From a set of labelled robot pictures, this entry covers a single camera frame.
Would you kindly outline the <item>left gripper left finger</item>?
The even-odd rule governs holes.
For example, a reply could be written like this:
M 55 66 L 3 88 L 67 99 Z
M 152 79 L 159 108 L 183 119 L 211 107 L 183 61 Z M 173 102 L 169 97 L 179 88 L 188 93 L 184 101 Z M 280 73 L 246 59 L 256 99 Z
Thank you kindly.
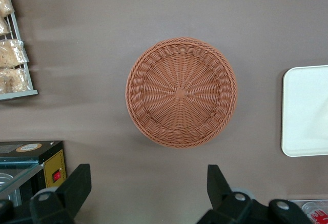
M 2 199 L 1 223 L 75 223 L 91 189 L 90 165 L 80 164 L 55 191 L 40 192 L 18 207 Z

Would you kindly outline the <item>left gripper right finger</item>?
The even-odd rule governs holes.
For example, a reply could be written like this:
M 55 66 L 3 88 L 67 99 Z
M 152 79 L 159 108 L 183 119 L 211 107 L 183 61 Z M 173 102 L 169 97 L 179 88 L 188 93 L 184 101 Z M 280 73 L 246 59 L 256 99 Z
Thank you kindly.
M 265 206 L 233 191 L 218 165 L 208 165 L 207 193 L 212 205 L 198 223 L 311 223 L 293 202 L 273 199 Z

